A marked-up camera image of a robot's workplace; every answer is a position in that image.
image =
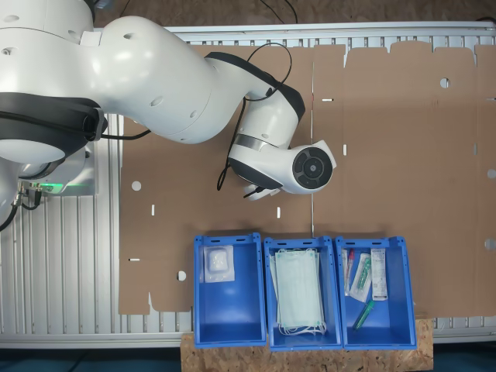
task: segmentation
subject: table surface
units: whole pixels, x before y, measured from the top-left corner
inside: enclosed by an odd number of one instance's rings
[[[490,22],[169,29],[190,44],[344,44],[346,55],[355,47],[389,49],[400,40],[472,51],[477,44],[496,44]],[[109,132],[122,134],[122,123],[122,117],[110,115]],[[97,196],[45,198],[36,211],[21,210],[0,234],[0,347],[177,347],[192,331],[191,312],[119,314],[121,149],[119,141],[96,143]],[[494,340],[496,317],[435,319],[433,332],[436,342]]]
[[[269,347],[225,347],[195,349],[193,335],[183,335],[183,372],[235,370],[251,372],[291,371],[395,371],[434,368],[431,319],[417,320],[417,350],[380,351],[291,351],[271,353]]]

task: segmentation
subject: white label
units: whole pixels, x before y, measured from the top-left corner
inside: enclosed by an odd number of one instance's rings
[[[388,284],[386,283],[386,249],[372,248],[372,299],[385,301],[388,299]]]

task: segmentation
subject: wooden board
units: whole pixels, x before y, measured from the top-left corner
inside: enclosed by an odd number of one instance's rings
[[[434,368],[432,320],[417,320],[417,350],[294,351],[271,353],[269,347],[195,349],[193,335],[181,342],[183,372],[404,372]]]

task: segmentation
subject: dark floor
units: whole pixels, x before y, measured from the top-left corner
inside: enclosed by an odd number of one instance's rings
[[[179,372],[181,356],[179,349],[0,350],[0,371]],[[496,372],[496,343],[435,345],[434,371]]]
[[[162,26],[281,24],[260,0],[114,0],[98,10],[96,26],[124,16],[142,16]],[[284,0],[264,0],[286,23],[294,15]],[[472,21],[496,16],[495,0],[288,0],[299,23]]]

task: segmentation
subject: cardboard sheet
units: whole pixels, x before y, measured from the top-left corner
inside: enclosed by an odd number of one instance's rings
[[[291,48],[288,84],[307,108],[291,145],[310,143],[313,133],[337,162],[329,185],[314,196],[315,236],[402,235],[418,317],[496,315],[496,251],[486,248],[496,239],[496,180],[488,177],[496,170],[496,101],[489,99],[496,98],[496,47],[477,47],[477,67],[469,49],[432,52],[421,42],[396,43],[390,53],[352,49],[344,67],[344,48]],[[247,58],[254,48],[198,48],[213,50]],[[287,58],[282,48],[266,47],[252,61],[282,78]],[[216,191],[238,114],[203,144],[155,135],[125,143],[121,314],[148,314],[149,293],[157,311],[189,310],[195,235],[310,235],[309,196],[249,202],[244,181],[231,171]],[[142,130],[126,121],[126,134]],[[132,190],[134,181],[142,191]],[[186,281],[177,280],[179,270]]]
[[[496,236],[496,49],[478,47],[478,67],[469,49],[421,42],[353,49],[346,67],[344,52],[315,48],[314,141],[338,164],[314,197],[315,234],[404,236],[417,316],[496,315],[484,246]]]
[[[254,47],[200,46],[247,58]],[[291,48],[293,68],[287,84],[302,95],[307,111],[292,146],[310,144],[313,53]],[[251,60],[281,80],[289,58],[280,47],[267,46]],[[245,181],[229,170],[221,191],[216,185],[226,162],[239,109],[228,126],[198,145],[173,143],[155,135],[124,144],[121,201],[119,312],[149,314],[149,293],[157,311],[186,312],[193,305],[193,239],[196,235],[224,236],[254,231],[271,236],[310,236],[310,195],[281,192],[263,201],[243,199]],[[126,135],[143,131],[126,120]],[[141,191],[131,185],[139,181]],[[277,207],[281,217],[277,218]],[[186,273],[185,281],[177,273]]]

